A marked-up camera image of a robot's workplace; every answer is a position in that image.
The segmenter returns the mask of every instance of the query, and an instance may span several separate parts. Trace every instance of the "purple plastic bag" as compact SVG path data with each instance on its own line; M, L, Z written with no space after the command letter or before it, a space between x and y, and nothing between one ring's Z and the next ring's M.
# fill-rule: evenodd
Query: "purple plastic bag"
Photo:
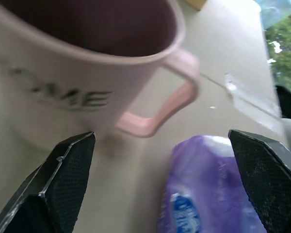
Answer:
M158 233L266 233L228 138L195 136L174 148Z

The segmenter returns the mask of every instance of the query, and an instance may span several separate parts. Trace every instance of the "tree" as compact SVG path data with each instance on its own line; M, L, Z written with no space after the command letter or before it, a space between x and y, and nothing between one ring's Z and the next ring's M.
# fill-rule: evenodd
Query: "tree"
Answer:
M291 15L276 23L265 32L272 72L276 83L291 90ZM275 44L280 44L281 52L275 52Z

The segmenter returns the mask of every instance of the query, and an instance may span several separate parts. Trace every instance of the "mug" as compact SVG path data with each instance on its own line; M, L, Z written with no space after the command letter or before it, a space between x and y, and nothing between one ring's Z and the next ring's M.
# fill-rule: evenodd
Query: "mug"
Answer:
M46 149L114 126L153 136L198 94L184 31L173 0L0 0L0 86L13 127ZM186 83L154 117L128 112L161 66Z

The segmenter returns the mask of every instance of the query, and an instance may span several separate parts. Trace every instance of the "blue label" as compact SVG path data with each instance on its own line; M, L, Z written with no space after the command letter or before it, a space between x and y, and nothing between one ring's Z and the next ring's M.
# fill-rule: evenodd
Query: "blue label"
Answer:
M177 226L177 233L199 233L201 231L198 212L188 196L174 194L173 217Z

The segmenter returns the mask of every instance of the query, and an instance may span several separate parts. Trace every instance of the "table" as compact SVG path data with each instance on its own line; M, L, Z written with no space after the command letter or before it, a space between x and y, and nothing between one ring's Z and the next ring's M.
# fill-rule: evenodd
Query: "table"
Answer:
M155 232L171 150L193 135L226 136L232 127L285 143L279 118L264 114L264 120L275 125L275 130L270 130L271 127L237 110L224 89L224 74L231 73L277 101L255 3L208 0L199 13L182 0L179 3L188 30L183 47L199 56L201 62L201 94L153 138L113 132L107 139L98 139L76 233ZM133 104L132 111L152 116L181 83L175 75L159 70ZM153 94L153 89L161 92ZM0 97L0 210L48 154L24 142L6 124Z

